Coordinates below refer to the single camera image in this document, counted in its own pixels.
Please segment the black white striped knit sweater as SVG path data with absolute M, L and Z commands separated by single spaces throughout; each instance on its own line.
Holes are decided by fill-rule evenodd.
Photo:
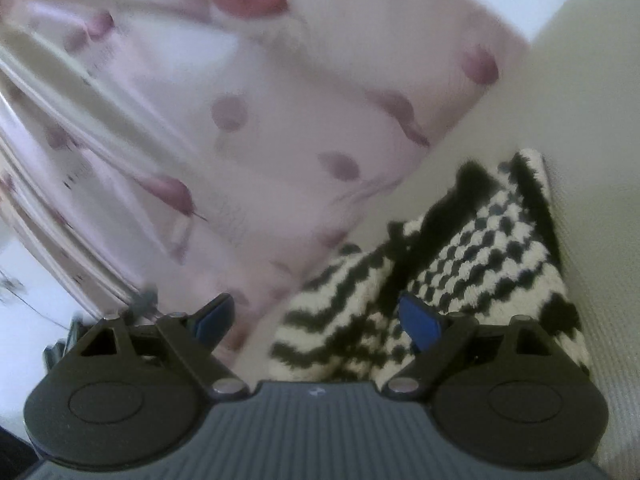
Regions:
M 590 357 L 562 277 L 546 166 L 534 150 L 488 170 L 467 162 L 420 218 L 394 221 L 381 244 L 347 244 L 291 299 L 269 351 L 280 382 L 382 384 L 416 356 L 399 321 L 411 294 L 439 314 L 484 325 L 537 321 L 583 370 Z

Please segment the pink leaf print curtain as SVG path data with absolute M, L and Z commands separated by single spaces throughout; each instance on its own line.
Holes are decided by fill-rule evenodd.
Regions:
M 221 292 L 233 360 L 510 68 L 478 0 L 1 0 L 1 214 L 90 312 Z

